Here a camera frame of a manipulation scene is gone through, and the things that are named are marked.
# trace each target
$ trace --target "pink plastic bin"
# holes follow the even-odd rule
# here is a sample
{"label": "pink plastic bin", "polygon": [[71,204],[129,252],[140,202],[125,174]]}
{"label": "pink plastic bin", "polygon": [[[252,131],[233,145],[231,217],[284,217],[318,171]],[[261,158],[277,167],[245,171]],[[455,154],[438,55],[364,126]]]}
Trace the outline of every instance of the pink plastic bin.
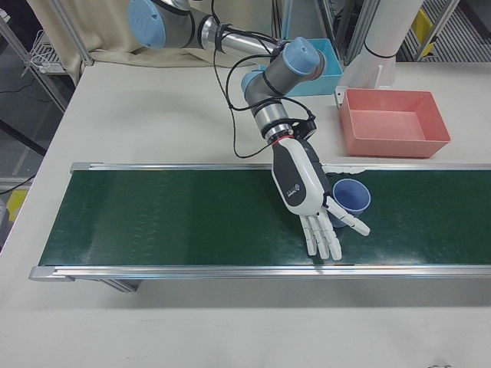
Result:
{"label": "pink plastic bin", "polygon": [[341,121],[355,156],[426,158],[450,142],[430,92],[347,89]]}

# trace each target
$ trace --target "table surface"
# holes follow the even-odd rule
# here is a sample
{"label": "table surface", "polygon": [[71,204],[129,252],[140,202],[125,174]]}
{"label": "table surface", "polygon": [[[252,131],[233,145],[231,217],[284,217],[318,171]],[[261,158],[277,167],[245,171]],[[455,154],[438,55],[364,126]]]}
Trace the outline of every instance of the table surface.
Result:
{"label": "table surface", "polygon": [[[491,64],[397,66],[394,87],[433,92],[453,139],[426,160],[346,157],[333,97],[301,101],[323,162],[489,163],[490,80]],[[247,113],[237,124],[241,153],[263,144]],[[73,162],[244,163],[231,139],[210,68],[88,67],[0,255],[0,366],[489,365],[486,280],[145,281],[128,295],[27,279]]]}

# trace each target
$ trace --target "robotic arm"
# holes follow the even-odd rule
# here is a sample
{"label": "robotic arm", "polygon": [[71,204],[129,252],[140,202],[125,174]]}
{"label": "robotic arm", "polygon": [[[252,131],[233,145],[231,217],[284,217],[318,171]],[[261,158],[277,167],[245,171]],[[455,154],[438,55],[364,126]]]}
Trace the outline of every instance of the robotic arm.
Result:
{"label": "robotic arm", "polygon": [[315,132],[314,116],[291,119],[282,98],[298,83],[322,74],[322,53],[304,38],[273,43],[217,24],[216,18],[192,9],[187,0],[130,0],[129,19],[137,40],[149,48],[202,48],[236,57],[272,55],[262,62],[264,71],[242,79],[245,100],[262,137],[272,145],[272,176],[287,209],[299,215],[308,253],[317,248],[322,258],[341,259],[341,246],[328,211],[362,235],[370,229],[349,215],[331,197],[331,186],[319,158],[307,139]]}

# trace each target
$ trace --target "robot finger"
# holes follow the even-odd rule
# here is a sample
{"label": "robot finger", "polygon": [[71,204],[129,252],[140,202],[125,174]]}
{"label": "robot finger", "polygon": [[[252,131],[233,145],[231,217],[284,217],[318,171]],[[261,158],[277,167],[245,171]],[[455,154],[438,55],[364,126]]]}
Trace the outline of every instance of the robot finger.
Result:
{"label": "robot finger", "polygon": [[339,239],[332,228],[331,221],[329,220],[328,213],[325,209],[319,212],[318,216],[319,223],[321,224],[322,232],[325,238],[328,240],[329,249],[331,250],[332,259],[339,261],[342,257],[341,244]]}
{"label": "robot finger", "polygon": [[329,258],[328,244],[324,236],[322,236],[322,231],[317,216],[316,215],[308,216],[308,223],[310,224],[311,229],[314,232],[315,240],[317,241],[317,248],[319,249],[319,255],[321,256],[322,259],[328,259]]}
{"label": "robot finger", "polygon": [[336,218],[340,219],[350,228],[359,232],[360,234],[367,236],[370,234],[370,228],[365,225],[364,222],[355,218],[353,215],[347,213],[335,200],[331,197],[327,197],[326,209]]}
{"label": "robot finger", "polygon": [[324,174],[359,174],[365,171],[363,166],[336,166],[336,165],[322,165]]}
{"label": "robot finger", "polygon": [[306,216],[300,215],[300,222],[302,223],[302,228],[304,230],[305,241],[307,243],[308,255],[315,255],[317,253],[317,242],[312,239],[314,236]]}

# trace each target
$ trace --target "blue plastic cup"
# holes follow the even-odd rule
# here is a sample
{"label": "blue plastic cup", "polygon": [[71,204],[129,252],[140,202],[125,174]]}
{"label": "blue plastic cup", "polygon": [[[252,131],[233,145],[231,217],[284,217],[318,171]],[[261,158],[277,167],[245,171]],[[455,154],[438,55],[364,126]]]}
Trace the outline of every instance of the blue plastic cup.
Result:
{"label": "blue plastic cup", "polygon": [[[332,198],[346,212],[358,217],[368,208],[371,201],[370,192],[367,187],[354,179],[341,179],[332,187]],[[329,213],[331,224],[335,228],[346,226],[340,219]]]}

